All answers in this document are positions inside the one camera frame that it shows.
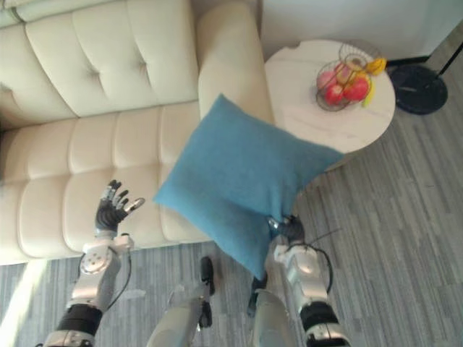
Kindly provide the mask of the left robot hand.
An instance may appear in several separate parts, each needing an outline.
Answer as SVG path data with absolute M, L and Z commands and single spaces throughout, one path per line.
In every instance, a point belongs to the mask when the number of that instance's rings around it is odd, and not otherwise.
M 122 183 L 113 179 L 101 195 L 95 213 L 95 235 L 97 238 L 116 237 L 119 224 L 145 203 L 143 197 L 131 201 L 127 189 L 119 192 L 121 187 Z

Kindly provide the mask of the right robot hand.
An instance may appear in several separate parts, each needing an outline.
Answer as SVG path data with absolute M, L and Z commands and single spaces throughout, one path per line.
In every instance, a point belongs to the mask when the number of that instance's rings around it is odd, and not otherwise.
M 271 232 L 278 236 L 284 236 L 290 244 L 296 244 L 305 240 L 305 231 L 301 220 L 295 215 L 284 216 L 282 221 L 268 218 Z

